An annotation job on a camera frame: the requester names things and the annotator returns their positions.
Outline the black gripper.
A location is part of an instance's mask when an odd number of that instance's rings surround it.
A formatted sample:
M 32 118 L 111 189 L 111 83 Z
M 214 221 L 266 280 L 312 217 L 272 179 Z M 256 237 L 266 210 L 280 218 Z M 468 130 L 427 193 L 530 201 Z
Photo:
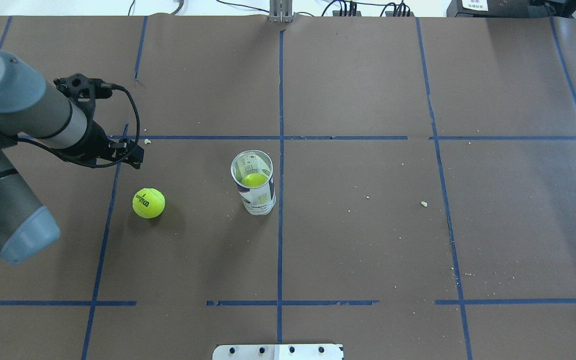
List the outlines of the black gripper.
M 118 143 L 108 139 L 103 128 L 91 120 L 82 138 L 71 146 L 70 157 L 85 167 L 112 167 L 123 160 L 133 169 L 141 169 L 145 152 L 137 141 L 125 141 L 124 151 L 119 155 L 116 145 Z

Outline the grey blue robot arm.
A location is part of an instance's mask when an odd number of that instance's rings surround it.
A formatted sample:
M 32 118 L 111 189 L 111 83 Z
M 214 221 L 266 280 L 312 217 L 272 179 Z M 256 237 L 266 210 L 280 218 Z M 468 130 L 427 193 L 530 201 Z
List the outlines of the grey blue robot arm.
M 36 146 L 61 161 L 89 169 L 128 164 L 139 169 L 144 149 L 134 139 L 112 140 L 95 121 L 96 102 L 125 87 L 81 73 L 48 82 L 18 55 L 0 49 L 0 260 L 19 265 L 59 239 L 50 210 L 32 191 L 5 150 L 20 143 Z

